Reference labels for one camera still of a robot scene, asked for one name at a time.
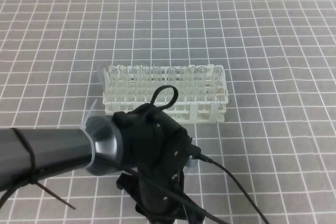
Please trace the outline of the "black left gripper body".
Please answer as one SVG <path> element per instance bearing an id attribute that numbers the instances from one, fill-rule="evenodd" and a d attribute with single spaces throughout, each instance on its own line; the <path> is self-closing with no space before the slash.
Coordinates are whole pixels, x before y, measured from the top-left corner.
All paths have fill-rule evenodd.
<path id="1" fill-rule="evenodd" d="M 137 168 L 163 188 L 192 203 L 184 193 L 183 168 L 191 154 L 200 151 L 192 145 L 187 130 L 159 108 L 148 103 L 134 111 L 116 112 L 112 117 L 123 141 L 121 164 Z M 121 175 L 117 187 L 136 202 L 135 209 L 150 223 L 203 223 L 205 217 L 145 182 L 139 176 Z"/>

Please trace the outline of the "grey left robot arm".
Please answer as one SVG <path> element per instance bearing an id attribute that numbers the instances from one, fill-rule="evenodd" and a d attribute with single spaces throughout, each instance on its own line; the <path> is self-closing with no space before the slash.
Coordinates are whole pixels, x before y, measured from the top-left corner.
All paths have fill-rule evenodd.
<path id="1" fill-rule="evenodd" d="M 204 215 L 184 193 L 183 173 L 199 152 L 164 107 L 148 103 L 90 116 L 79 129 L 2 129 L 2 202 L 27 184 L 85 167 L 95 176 L 120 172 L 117 187 L 150 223 L 202 223 Z"/>

